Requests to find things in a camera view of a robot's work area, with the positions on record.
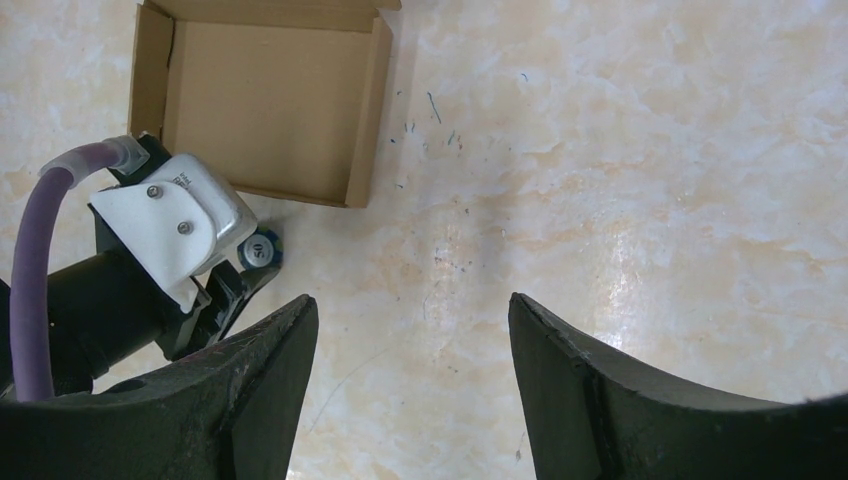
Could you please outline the brown cardboard box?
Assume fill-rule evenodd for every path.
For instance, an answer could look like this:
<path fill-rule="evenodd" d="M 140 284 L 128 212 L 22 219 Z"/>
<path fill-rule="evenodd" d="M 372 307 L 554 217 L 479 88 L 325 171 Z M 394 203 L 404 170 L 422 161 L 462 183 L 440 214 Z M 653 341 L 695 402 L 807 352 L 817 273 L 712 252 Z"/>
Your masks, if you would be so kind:
<path fill-rule="evenodd" d="M 398 1 L 143 1 L 128 130 L 237 190 L 368 204 Z"/>

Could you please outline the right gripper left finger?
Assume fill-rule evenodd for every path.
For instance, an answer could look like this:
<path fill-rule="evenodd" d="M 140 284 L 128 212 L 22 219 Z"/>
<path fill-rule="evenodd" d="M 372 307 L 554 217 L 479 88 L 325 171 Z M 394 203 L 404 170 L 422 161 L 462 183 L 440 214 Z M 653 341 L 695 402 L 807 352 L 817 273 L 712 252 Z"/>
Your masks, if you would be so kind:
<path fill-rule="evenodd" d="M 283 479 L 319 330 L 301 295 L 99 394 L 1 406 L 5 479 Z"/>

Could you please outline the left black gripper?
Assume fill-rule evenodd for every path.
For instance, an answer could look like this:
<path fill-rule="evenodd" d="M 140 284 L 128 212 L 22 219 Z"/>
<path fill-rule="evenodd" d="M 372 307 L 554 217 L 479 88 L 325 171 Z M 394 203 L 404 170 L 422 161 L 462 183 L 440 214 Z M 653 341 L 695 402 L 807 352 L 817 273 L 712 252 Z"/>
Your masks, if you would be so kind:
<path fill-rule="evenodd" d="M 107 170 L 112 188 L 138 185 L 172 155 L 151 135 L 123 135 L 73 148 L 45 165 L 24 207 L 12 276 L 1 287 L 1 394 L 51 398 L 90 391 L 113 365 L 187 320 L 94 210 L 96 253 L 48 269 L 60 207 L 91 174 Z M 192 334 L 193 348 L 224 339 L 252 297 L 281 265 L 237 271 L 215 266 Z"/>

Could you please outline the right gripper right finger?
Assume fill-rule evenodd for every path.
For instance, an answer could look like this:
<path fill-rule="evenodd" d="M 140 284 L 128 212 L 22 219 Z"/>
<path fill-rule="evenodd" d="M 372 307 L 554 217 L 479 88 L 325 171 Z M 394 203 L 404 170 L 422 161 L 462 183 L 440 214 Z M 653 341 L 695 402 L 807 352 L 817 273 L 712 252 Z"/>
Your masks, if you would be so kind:
<path fill-rule="evenodd" d="M 847 398 L 783 404 L 648 365 L 516 293 L 509 334 L 540 479 L 843 479 Z"/>

